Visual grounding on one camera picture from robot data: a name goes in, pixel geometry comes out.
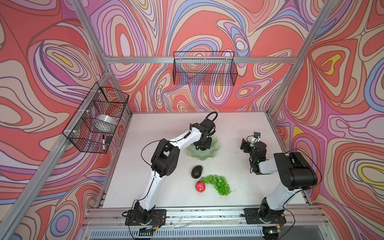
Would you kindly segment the dark fake avocado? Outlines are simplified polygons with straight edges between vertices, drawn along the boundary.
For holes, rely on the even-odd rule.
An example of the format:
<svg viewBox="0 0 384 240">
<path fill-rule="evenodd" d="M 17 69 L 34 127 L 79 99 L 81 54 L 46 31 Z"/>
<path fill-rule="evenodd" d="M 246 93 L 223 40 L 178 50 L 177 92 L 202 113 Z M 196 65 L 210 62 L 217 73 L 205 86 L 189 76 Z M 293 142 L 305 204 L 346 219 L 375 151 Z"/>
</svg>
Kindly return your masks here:
<svg viewBox="0 0 384 240">
<path fill-rule="evenodd" d="M 202 175 L 203 167 L 201 165 L 195 166 L 191 171 L 191 177 L 193 179 L 199 179 Z"/>
</svg>

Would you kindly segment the red fake apple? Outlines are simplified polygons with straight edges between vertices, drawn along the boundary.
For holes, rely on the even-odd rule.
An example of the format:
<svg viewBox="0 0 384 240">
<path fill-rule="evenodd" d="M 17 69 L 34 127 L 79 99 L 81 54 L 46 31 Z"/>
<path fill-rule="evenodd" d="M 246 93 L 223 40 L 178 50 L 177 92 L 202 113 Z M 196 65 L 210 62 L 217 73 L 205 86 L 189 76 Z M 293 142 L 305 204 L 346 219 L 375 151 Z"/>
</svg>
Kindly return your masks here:
<svg viewBox="0 0 384 240">
<path fill-rule="evenodd" d="M 198 181 L 196 183 L 196 190 L 199 193 L 203 193 L 206 190 L 206 184 L 204 182 L 202 182 L 202 181 Z"/>
</svg>

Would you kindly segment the green fake grape bunch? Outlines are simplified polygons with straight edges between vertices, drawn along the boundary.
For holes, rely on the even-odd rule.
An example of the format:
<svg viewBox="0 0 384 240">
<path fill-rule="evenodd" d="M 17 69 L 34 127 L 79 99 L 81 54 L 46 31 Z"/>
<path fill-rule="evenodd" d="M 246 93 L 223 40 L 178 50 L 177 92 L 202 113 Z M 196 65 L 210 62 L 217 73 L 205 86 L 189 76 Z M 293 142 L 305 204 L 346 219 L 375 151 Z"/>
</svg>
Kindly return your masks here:
<svg viewBox="0 0 384 240">
<path fill-rule="evenodd" d="M 202 177 L 200 181 L 204 184 L 213 185 L 221 196 L 227 196 L 231 193 L 230 186 L 225 177 L 209 175 L 206 177 Z"/>
</svg>

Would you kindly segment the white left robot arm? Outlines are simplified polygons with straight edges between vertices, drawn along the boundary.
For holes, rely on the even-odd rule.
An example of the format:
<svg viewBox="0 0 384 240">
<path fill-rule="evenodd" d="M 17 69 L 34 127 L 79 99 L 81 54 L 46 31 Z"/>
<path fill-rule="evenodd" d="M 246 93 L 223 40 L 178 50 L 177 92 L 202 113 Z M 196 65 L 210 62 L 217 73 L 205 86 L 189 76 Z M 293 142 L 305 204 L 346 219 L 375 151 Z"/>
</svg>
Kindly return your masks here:
<svg viewBox="0 0 384 240">
<path fill-rule="evenodd" d="M 216 132 L 214 121 L 217 112 L 209 113 L 201 123 L 190 124 L 189 130 L 180 136 L 167 140 L 161 139 L 151 158 L 151 176 L 141 199 L 134 200 L 133 209 L 128 217 L 134 217 L 141 224 L 148 224 L 153 217 L 153 209 L 163 181 L 177 167 L 180 151 L 194 146 L 198 152 L 211 149 L 212 136 Z"/>
</svg>

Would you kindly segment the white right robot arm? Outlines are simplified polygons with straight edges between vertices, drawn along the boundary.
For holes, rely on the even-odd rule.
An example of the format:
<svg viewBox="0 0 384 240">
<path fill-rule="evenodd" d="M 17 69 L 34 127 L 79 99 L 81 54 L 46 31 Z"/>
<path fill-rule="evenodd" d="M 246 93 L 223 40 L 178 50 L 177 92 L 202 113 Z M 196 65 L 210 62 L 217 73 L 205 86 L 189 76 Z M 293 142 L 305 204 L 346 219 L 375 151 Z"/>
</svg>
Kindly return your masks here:
<svg viewBox="0 0 384 240">
<path fill-rule="evenodd" d="M 285 224 L 285 206 L 299 192 L 318 183 L 317 173 L 298 152 L 275 153 L 266 158 L 267 145 L 256 139 L 242 139 L 241 150 L 250 155 L 251 173 L 270 175 L 278 173 L 280 183 L 274 191 L 263 198 L 259 208 L 244 209 L 243 217 L 248 224 Z"/>
</svg>

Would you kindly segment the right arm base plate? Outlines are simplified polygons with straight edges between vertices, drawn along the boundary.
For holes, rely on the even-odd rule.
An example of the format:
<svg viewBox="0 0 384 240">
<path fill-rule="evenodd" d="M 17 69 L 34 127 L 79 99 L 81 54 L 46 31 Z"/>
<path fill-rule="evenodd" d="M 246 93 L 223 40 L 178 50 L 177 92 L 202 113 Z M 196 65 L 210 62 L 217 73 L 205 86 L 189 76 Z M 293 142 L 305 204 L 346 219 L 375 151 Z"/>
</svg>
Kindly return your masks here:
<svg viewBox="0 0 384 240">
<path fill-rule="evenodd" d="M 245 208 L 243 213 L 247 224 L 277 224 L 287 223 L 284 211 L 265 210 L 260 208 Z"/>
</svg>

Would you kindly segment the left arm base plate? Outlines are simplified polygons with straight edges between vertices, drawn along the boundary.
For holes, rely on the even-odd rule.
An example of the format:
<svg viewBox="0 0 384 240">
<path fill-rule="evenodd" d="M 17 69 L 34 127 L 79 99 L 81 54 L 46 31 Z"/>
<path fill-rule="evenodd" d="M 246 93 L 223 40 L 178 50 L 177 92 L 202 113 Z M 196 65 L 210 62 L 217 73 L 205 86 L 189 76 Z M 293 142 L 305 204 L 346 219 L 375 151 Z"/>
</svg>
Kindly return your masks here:
<svg viewBox="0 0 384 240">
<path fill-rule="evenodd" d="M 167 210 L 154 209 L 149 212 L 146 210 L 128 210 L 122 213 L 126 218 L 126 226 L 153 226 L 161 227 L 166 223 Z"/>
</svg>

